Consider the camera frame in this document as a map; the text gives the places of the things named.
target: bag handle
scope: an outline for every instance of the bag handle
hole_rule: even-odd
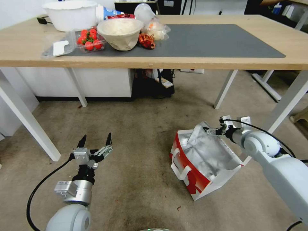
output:
[[[176,149],[173,151],[173,153],[172,153],[172,164],[171,164],[171,168],[172,168],[174,174],[176,175],[176,177],[177,177],[179,180],[184,180],[184,179],[186,178],[188,172],[191,171],[191,168],[187,165],[187,166],[184,168],[183,172],[180,173],[180,171],[178,170],[178,168],[176,167],[176,165],[175,165],[174,162],[173,162],[175,156],[176,156],[177,154],[179,154],[179,153],[180,153],[179,148],[176,148]]]

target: gray desk mat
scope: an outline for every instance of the gray desk mat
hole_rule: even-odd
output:
[[[169,39],[156,41],[156,48],[139,45],[130,51],[118,51],[106,44],[105,49],[84,53],[75,49],[67,56],[120,57],[241,57],[283,58],[284,54],[234,24],[169,25]]]

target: aluminum foil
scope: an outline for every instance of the aluminum foil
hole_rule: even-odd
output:
[[[189,161],[208,179],[212,180],[222,169],[232,170],[241,160],[218,136],[208,135],[205,121],[196,125],[192,133],[179,134],[182,149]]]

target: foil-lined bag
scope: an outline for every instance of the foil-lined bag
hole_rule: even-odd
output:
[[[193,130],[177,131],[170,152],[171,168],[194,200],[223,186],[251,158],[244,161],[218,136],[208,135],[202,122]]]

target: wooden table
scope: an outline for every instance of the wooden table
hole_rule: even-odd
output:
[[[78,85],[74,68],[188,68],[229,69],[225,83],[214,104],[222,103],[238,69],[303,70],[286,92],[282,100],[265,121],[263,128],[273,132],[295,104],[308,90],[308,35],[259,15],[183,16],[161,15],[165,24],[236,24],[265,43],[286,55],[285,58],[207,58],[207,57],[79,57],[62,56],[43,59],[44,41],[47,35],[63,33],[53,25],[38,24],[31,19],[0,31],[0,66],[10,67],[63,67],[76,87],[78,97],[85,107],[87,101]],[[47,154],[57,161],[60,153],[45,134],[34,116],[27,109],[6,77],[0,72],[0,96],[18,116]]]
[[[300,20],[298,21],[297,25],[295,26],[296,30],[301,30],[304,23],[308,19],[308,0],[288,0],[292,2],[292,5],[298,5],[304,7],[304,13],[301,16]],[[271,75],[273,74],[274,70],[267,70],[267,72],[261,77],[259,74],[252,74],[253,78],[263,87],[264,90],[275,100],[278,102],[281,100],[281,96],[267,83]]]

